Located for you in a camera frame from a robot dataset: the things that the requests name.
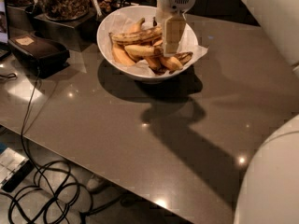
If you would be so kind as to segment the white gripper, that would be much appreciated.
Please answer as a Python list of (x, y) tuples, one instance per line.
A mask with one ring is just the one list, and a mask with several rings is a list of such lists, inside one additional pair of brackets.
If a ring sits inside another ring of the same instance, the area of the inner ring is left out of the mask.
[(196, 0), (156, 0), (156, 19), (163, 26), (164, 56), (172, 56), (178, 50), (186, 21), (183, 13), (189, 11)]

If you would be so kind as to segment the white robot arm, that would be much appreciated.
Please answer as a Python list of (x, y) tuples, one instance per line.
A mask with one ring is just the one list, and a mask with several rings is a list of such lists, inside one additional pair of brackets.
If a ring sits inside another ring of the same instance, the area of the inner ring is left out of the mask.
[[(299, 0), (241, 0), (288, 64), (299, 63)], [(235, 209), (234, 224), (298, 224), (298, 119), (259, 147), (243, 139), (299, 106), (298, 83), (255, 39), (242, 44), (232, 78), (214, 71), (207, 97), (187, 117), (158, 121), (165, 143)]]

